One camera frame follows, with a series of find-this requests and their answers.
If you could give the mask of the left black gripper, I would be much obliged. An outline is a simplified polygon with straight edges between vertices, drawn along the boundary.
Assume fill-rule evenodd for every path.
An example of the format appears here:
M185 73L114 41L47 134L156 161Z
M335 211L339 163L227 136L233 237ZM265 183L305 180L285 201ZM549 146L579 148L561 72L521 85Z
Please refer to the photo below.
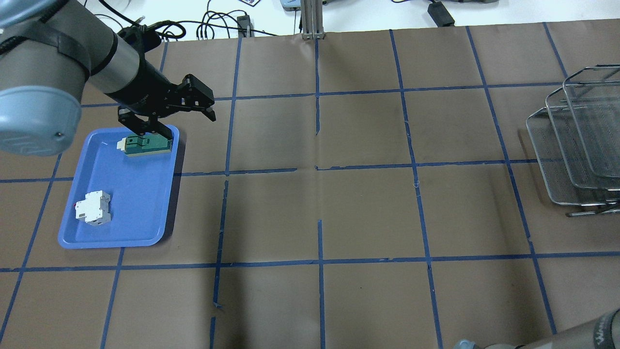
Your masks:
M118 122L138 136L156 133L171 141L170 128L159 121L177 112L200 112L217 120L213 90L192 74L178 85L150 63L139 63L135 77L116 92Z

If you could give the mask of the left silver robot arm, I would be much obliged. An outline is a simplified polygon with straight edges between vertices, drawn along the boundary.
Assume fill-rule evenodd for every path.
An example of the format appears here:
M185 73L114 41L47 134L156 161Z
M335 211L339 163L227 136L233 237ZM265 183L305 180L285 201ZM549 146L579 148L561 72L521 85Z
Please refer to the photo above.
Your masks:
M131 22L115 32L77 0L3 0L1 150L63 153L75 139L88 82L118 103L118 122L137 136L172 140L161 119L177 112L215 121L211 88L191 74L173 84L145 58L165 37L158 30L175 25Z

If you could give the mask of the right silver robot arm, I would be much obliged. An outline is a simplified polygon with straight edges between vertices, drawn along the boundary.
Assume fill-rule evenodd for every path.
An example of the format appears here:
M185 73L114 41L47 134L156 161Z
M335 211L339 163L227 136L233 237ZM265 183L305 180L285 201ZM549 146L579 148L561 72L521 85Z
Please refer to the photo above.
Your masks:
M620 347L620 310L571 327L536 342L512 345L495 343L486 349L618 349Z

